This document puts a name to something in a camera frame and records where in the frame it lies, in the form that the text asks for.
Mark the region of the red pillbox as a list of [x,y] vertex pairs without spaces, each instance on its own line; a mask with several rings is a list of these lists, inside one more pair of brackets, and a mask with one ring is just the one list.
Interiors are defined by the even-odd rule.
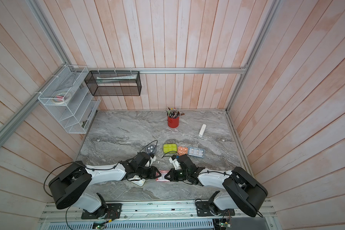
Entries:
[[169,170],[160,170],[159,172],[161,176],[155,179],[157,182],[170,182],[170,180],[165,179],[165,176],[169,173]]

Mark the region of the orange pillbox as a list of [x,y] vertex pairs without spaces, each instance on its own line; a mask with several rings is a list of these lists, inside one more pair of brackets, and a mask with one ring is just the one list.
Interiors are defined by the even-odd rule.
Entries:
[[185,154],[188,153],[188,148],[187,147],[178,146],[177,153],[178,153],[179,156],[185,155]]

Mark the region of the green lid white pillbox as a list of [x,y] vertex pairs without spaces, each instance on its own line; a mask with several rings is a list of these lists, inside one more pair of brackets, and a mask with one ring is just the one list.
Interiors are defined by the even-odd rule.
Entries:
[[177,152],[177,145],[176,144],[164,144],[163,145],[163,152],[164,153]]

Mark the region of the blue pillbox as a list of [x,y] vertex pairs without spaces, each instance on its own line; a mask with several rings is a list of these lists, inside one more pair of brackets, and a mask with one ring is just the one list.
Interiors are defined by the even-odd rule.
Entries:
[[205,150],[197,147],[188,147],[187,154],[189,156],[203,158],[205,154]]

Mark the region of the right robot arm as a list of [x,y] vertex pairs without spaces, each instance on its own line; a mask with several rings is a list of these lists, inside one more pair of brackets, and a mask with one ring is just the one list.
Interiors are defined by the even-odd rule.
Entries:
[[260,208],[268,191],[243,168],[236,166],[231,171],[215,171],[198,167],[186,154],[173,155],[169,161],[174,168],[165,175],[166,180],[216,187],[223,191],[216,191],[208,201],[199,201],[196,206],[198,212],[224,216],[230,210],[240,209],[249,217],[263,217]]

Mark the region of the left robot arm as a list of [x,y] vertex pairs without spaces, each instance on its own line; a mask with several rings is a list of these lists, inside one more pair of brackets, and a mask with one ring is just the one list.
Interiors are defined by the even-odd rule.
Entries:
[[108,181],[144,183],[145,180],[156,179],[161,173],[152,166],[155,160],[154,155],[139,152],[135,157],[113,165],[91,166],[76,161],[54,177],[48,186],[57,209],[73,206],[93,213],[103,205],[103,198],[87,194],[85,190],[88,187]]

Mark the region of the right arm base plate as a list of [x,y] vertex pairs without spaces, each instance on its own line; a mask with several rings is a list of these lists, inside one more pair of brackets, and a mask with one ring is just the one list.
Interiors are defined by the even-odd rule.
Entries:
[[232,217],[235,216],[234,209],[220,210],[213,202],[202,201],[201,199],[195,200],[196,212],[199,217],[208,216],[224,216]]

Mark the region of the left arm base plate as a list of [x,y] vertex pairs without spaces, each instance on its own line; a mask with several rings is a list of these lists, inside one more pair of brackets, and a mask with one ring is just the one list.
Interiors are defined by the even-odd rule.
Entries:
[[93,213],[86,210],[83,211],[81,219],[119,219],[122,209],[122,203],[110,203],[101,205],[101,207]]

